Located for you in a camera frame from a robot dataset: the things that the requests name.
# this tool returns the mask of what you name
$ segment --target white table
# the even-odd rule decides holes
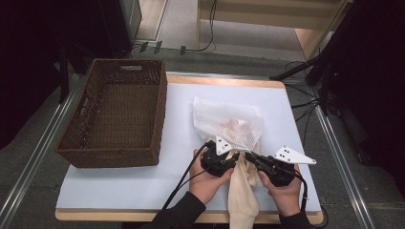
[[[259,107],[265,125],[260,140],[263,155],[270,155],[284,145],[304,153],[283,83],[176,74],[168,74],[168,82],[159,165],[116,169],[71,166],[56,204],[58,219],[152,220],[179,182],[193,150],[204,144],[193,126],[195,96]],[[309,166],[300,165],[300,170],[309,187],[309,220],[321,223],[323,215]],[[229,222],[227,190],[225,185],[218,191],[197,222]],[[261,210],[256,223],[279,223],[275,204],[266,188],[260,183],[253,190]],[[177,193],[171,205],[186,191],[187,185]]]

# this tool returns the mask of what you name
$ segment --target gray floor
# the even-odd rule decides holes
[[[169,5],[168,9],[176,7],[177,5]],[[176,19],[175,15],[174,12],[167,12],[166,18]],[[226,31],[224,29],[226,28],[225,24],[219,26],[223,28],[221,31]],[[251,32],[250,29],[241,30],[237,32],[243,32],[243,30]],[[257,32],[258,34],[268,35],[262,28],[258,28],[258,31],[260,31]],[[163,47],[170,47],[170,44],[173,44],[170,48],[177,48],[184,44],[190,44],[187,47],[193,46],[192,42],[195,41],[195,37],[192,35],[179,36],[179,34],[184,34],[179,32],[173,26],[168,26],[168,24],[166,26],[163,25],[160,32]],[[263,80],[267,80],[270,75],[282,73],[289,61],[303,60],[302,53],[299,49],[297,50],[297,39],[291,34],[291,30],[282,32],[282,34],[288,34],[286,39],[279,39],[277,37],[280,36],[272,32],[271,34],[275,35],[271,38],[272,42],[263,44],[266,45],[263,49],[260,49],[260,42],[256,42],[266,41],[260,37],[255,38],[255,43],[251,45],[254,46],[254,49],[252,49],[252,47],[246,46],[247,43],[244,43],[248,40],[248,37],[245,35],[239,36],[242,38],[241,40],[227,40],[226,42],[233,42],[234,44],[234,46],[229,46],[221,39],[221,37],[226,38],[229,36],[226,36],[225,33],[216,34],[218,34],[215,36],[217,48],[214,52],[208,50],[208,52],[188,52],[185,55],[180,55],[180,51],[162,49],[159,54],[153,54],[154,49],[149,47],[146,52],[142,53],[139,53],[139,49],[135,49],[127,57],[163,59],[166,63],[166,70],[170,72],[234,74]],[[208,35],[205,31],[202,32],[202,44],[204,41],[206,42]],[[308,87],[303,83],[303,78],[305,78],[304,73],[299,73],[289,78],[285,83],[307,92]],[[83,75],[79,77],[78,87],[82,86],[84,79],[85,76]],[[120,222],[72,222],[59,221],[54,217],[54,207],[59,187],[69,166],[63,158],[54,152],[54,148],[70,114],[75,108],[77,96],[78,94],[75,94],[71,108],[68,110],[58,131],[56,131],[55,136],[51,140],[51,144],[46,150],[46,154],[33,177],[29,189],[13,215],[9,228],[121,227]],[[11,188],[19,179],[30,156],[34,152],[38,141],[57,108],[58,97],[59,90],[56,90],[26,123],[15,140],[9,146],[0,150],[0,203],[6,202]],[[309,95],[290,87],[288,87],[288,97],[291,105],[301,104],[310,100]],[[300,116],[307,108],[294,109],[294,115]],[[362,228],[332,156],[330,145],[319,121],[319,116],[314,112],[309,119],[307,118],[306,116],[299,120],[297,127],[303,138],[303,142],[305,136],[306,153],[318,161],[318,164],[311,166],[310,170],[318,197],[329,214],[330,221],[327,228]],[[403,227],[402,225],[405,224],[405,202],[404,198],[397,191],[393,178],[379,167],[367,167],[360,164],[345,124],[339,117],[333,114],[330,114],[328,119],[332,124],[357,187],[370,210],[374,228]]]

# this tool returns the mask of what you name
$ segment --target white tabletop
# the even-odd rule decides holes
[[[159,164],[115,169],[76,169],[71,166],[61,187],[56,209],[161,209],[191,161],[193,150],[204,144],[193,125],[195,96],[259,107],[265,125],[260,139],[263,155],[271,155],[282,146],[304,153],[284,87],[183,84],[174,83],[169,78]],[[321,212],[309,166],[300,165],[300,170],[309,187],[307,211]],[[185,185],[177,193],[171,205],[183,196],[187,188]],[[207,210],[226,211],[227,191],[228,186],[223,186],[207,204]],[[276,211],[274,202],[261,183],[253,191],[261,211]]]

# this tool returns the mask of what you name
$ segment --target person's right hand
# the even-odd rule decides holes
[[[298,165],[295,165],[294,168],[299,171]],[[296,177],[289,186],[276,187],[264,172],[260,171],[259,176],[263,185],[267,187],[268,194],[273,197],[281,216],[289,217],[301,212],[299,205],[300,179]]]

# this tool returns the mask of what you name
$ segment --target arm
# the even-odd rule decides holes
[[[306,213],[301,212],[299,205],[301,180],[295,178],[289,186],[276,187],[265,173],[259,172],[259,176],[263,185],[267,187],[268,194],[273,197],[280,213],[280,221],[286,229],[312,228]]]
[[[203,171],[201,158],[203,150],[190,169],[190,177]],[[213,177],[202,173],[190,180],[189,192],[172,208],[158,212],[152,222],[141,226],[139,229],[170,229],[191,228],[194,221],[205,211],[208,203],[217,193],[218,189],[230,180],[233,169],[229,169],[222,177]]]

